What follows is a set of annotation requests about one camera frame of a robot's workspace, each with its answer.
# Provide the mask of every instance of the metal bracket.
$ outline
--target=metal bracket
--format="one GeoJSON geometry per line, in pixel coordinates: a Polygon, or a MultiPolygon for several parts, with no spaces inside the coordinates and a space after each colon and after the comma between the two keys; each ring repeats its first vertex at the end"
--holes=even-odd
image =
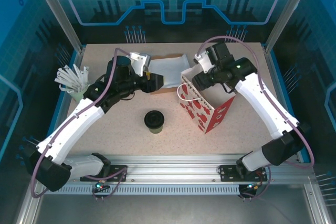
{"type": "MultiPolygon", "coordinates": [[[[125,167],[127,167],[127,165],[111,165],[111,166],[110,166],[110,172],[109,172],[109,174],[114,174],[114,173],[120,171],[121,169],[123,169],[123,168],[125,168],[125,167]]],[[[118,174],[118,175],[115,176],[115,177],[112,177],[112,178],[107,179],[106,181],[107,181],[107,182],[118,182],[118,181],[120,180],[122,174],[123,174],[123,173],[120,173],[120,174],[118,174]]],[[[123,179],[121,180],[121,182],[125,182],[125,181],[126,181],[126,175],[127,175],[127,173],[124,175],[124,177],[123,177],[123,179]]],[[[96,176],[92,176],[92,177],[95,177],[95,178],[101,178],[102,176],[103,176],[103,175],[99,173],[98,175],[96,175],[96,176]]],[[[93,180],[93,179],[90,179],[90,178],[87,178],[87,177],[81,177],[81,178],[80,178],[80,181],[82,181],[82,182],[97,182],[96,180],[93,180]]]]}
{"type": "Polygon", "coordinates": [[[131,59],[131,65],[134,72],[141,76],[143,75],[144,67],[149,65],[151,57],[147,54],[139,54],[137,52],[131,52],[128,57],[131,59]]]}
{"type": "Polygon", "coordinates": [[[211,64],[208,53],[206,51],[202,52],[200,55],[195,55],[195,60],[202,66],[205,73],[209,71],[214,65],[211,64]]]}
{"type": "Polygon", "coordinates": [[[244,179],[242,179],[239,175],[235,165],[221,165],[218,168],[218,173],[221,176],[221,182],[259,182],[260,176],[257,175],[257,172],[262,174],[263,182],[267,181],[265,168],[259,168],[254,172],[245,175],[244,179]]]}
{"type": "Polygon", "coordinates": [[[286,5],[284,6],[276,24],[274,25],[273,30],[271,31],[265,46],[266,46],[266,53],[269,53],[272,49],[275,43],[277,42],[278,38],[280,37],[280,34],[284,30],[287,22],[289,21],[289,18],[292,16],[294,10],[298,6],[300,0],[288,0],[286,5]]]}

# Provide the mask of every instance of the gift bag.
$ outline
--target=gift bag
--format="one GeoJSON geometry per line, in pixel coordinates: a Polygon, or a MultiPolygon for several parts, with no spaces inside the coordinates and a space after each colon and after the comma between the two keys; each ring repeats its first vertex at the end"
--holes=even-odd
{"type": "Polygon", "coordinates": [[[181,73],[181,80],[185,84],[180,86],[178,93],[185,100],[197,99],[194,101],[179,99],[179,103],[205,134],[222,122],[236,94],[226,93],[221,84],[216,84],[203,91],[196,90],[191,81],[201,71],[200,64],[184,70],[181,73]]]}

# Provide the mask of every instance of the glass panel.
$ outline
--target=glass panel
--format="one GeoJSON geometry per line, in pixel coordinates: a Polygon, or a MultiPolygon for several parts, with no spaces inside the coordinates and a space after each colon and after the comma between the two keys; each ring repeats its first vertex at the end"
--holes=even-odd
{"type": "Polygon", "coordinates": [[[46,137],[54,78],[73,49],[45,0],[1,0],[0,10],[0,216],[12,223],[30,179],[20,151],[46,137]]]}
{"type": "MultiPolygon", "coordinates": [[[[274,46],[293,112],[311,127],[317,175],[336,173],[336,0],[301,0],[274,46]]],[[[334,186],[325,191],[334,197],[334,186]]]]}
{"type": "Polygon", "coordinates": [[[265,42],[287,0],[60,1],[82,42],[134,43],[225,34],[265,42]]]}

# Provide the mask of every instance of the beige table surface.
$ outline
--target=beige table surface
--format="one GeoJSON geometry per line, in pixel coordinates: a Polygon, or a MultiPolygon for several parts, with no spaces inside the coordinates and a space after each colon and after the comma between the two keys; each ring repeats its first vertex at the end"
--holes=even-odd
{"type": "MultiPolygon", "coordinates": [[[[115,47],[151,55],[186,53],[192,59],[201,43],[180,44],[94,44],[87,45],[81,66],[88,66],[89,82],[106,72],[115,47]]],[[[275,95],[260,43],[249,43],[256,52],[265,84],[275,95]]],[[[240,44],[228,43],[235,59],[250,53],[240,44]]],[[[248,153],[270,141],[270,135],[252,106],[241,96],[236,98],[222,123],[203,134],[177,102],[175,92],[150,95],[141,91],[131,101],[120,101],[98,120],[75,144],[71,154],[192,155],[248,153]],[[160,134],[152,134],[144,125],[148,111],[159,110],[165,122],[160,134]]],[[[76,107],[72,100],[69,113],[76,107]]]]}

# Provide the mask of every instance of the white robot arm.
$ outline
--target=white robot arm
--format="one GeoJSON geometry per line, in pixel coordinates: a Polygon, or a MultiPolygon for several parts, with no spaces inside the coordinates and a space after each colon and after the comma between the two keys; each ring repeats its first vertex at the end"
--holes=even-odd
{"type": "Polygon", "coordinates": [[[38,159],[46,150],[46,147],[49,146],[50,148],[43,157],[36,177],[51,191],[59,190],[72,178],[87,175],[100,175],[100,177],[110,175],[110,161],[98,153],[93,153],[87,157],[66,157],[83,133],[107,113],[114,104],[133,94],[136,90],[150,93],[162,87],[163,76],[144,71],[149,61],[150,56],[133,52],[128,57],[117,56],[116,68],[107,93],[97,104],[92,105],[108,85],[112,69],[112,61],[110,61],[104,80],[98,80],[89,86],[83,95],[84,98],[72,114],[36,148],[27,147],[24,149],[23,158],[28,172],[33,174],[38,159]],[[89,109],[77,115],[79,111],[90,105],[89,109]],[[57,132],[59,134],[51,145],[50,140],[57,132]]]}
{"type": "Polygon", "coordinates": [[[300,151],[304,144],[289,125],[295,125],[303,133],[305,130],[298,120],[289,114],[263,83],[263,90],[270,100],[286,115],[286,121],[263,94],[257,76],[257,69],[247,59],[235,60],[225,43],[218,43],[207,48],[195,60],[202,66],[203,72],[197,74],[192,83],[197,90],[204,90],[216,83],[231,88],[230,92],[240,93],[255,109],[265,123],[272,140],[237,161],[237,170],[241,177],[261,167],[280,165],[289,157],[300,151]]]}

